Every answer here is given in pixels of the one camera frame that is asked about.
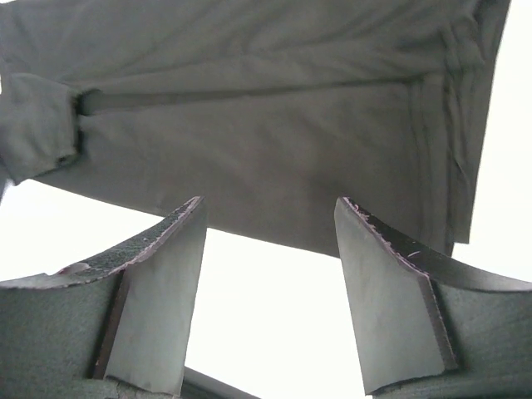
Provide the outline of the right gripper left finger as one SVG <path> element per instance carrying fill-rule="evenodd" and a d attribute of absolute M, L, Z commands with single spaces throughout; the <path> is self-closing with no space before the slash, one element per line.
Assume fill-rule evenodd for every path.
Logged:
<path fill-rule="evenodd" d="M 59 273 L 2 282 L 2 397 L 178 397 L 206 228 L 194 197 Z"/>

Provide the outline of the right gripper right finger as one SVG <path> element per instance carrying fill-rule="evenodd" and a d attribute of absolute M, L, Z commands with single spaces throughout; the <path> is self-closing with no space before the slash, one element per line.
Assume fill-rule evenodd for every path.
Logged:
<path fill-rule="evenodd" d="M 368 396 L 530 397 L 530 283 L 441 254 L 347 197 L 334 218 Z"/>

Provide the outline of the black t shirt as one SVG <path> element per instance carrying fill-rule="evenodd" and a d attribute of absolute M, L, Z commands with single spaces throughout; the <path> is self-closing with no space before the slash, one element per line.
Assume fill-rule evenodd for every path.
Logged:
<path fill-rule="evenodd" d="M 1 171 L 337 255 L 347 196 L 470 238 L 506 1 L 11 1 Z"/>

